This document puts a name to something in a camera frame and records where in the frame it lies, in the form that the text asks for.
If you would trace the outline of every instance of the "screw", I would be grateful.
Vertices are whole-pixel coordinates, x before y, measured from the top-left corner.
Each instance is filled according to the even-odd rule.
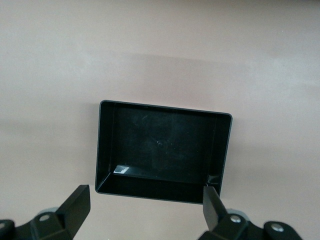
[[[271,224],[271,228],[277,232],[283,232],[284,231],[284,228],[280,225],[280,224],[277,224],[277,223],[272,223]]]
[[[40,221],[40,222],[43,222],[43,221],[48,220],[49,218],[50,218],[50,216],[49,216],[48,214],[46,214],[46,215],[41,216],[41,217],[39,218],[39,221]]]
[[[232,216],[230,217],[230,219],[231,219],[232,222],[234,222],[234,223],[236,223],[236,224],[241,223],[241,218],[238,217],[237,215],[232,215]]]

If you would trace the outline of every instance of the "black tray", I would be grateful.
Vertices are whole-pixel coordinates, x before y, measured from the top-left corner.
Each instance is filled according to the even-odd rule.
[[[100,103],[95,190],[202,203],[220,193],[232,116],[105,100]]]

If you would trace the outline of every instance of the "metal screw head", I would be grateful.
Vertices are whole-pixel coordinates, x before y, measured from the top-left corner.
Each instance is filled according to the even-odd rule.
[[[43,222],[43,221],[48,220],[49,218],[50,218],[50,216],[49,216],[48,214],[46,214],[46,215],[41,216],[41,217],[39,218],[39,221],[40,221],[40,222]]]
[[[238,217],[237,215],[232,215],[232,216],[230,217],[230,219],[231,219],[232,222],[234,222],[234,223],[236,223],[236,224],[241,223],[241,218]]]
[[[284,228],[278,223],[272,223],[271,228],[277,232],[283,232]]]

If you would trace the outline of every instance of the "silver bolt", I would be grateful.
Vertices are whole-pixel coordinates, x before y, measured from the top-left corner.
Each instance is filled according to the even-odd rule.
[[[237,215],[232,215],[232,216],[230,217],[230,219],[231,219],[232,222],[234,222],[234,223],[236,223],[236,224],[241,223],[241,218],[238,217]]]
[[[277,232],[283,232],[284,228],[278,223],[272,223],[271,228]]]
[[[40,222],[43,222],[43,221],[48,220],[49,218],[50,218],[50,216],[49,216],[48,214],[46,214],[46,215],[41,216],[41,217],[39,218],[39,221],[40,221]]]

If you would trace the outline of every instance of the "beige background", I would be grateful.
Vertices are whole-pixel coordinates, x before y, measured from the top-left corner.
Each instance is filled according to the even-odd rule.
[[[195,240],[202,206],[97,194],[104,99],[233,115],[221,199],[319,239],[319,1],[0,2],[0,219],[90,184],[76,240]]]

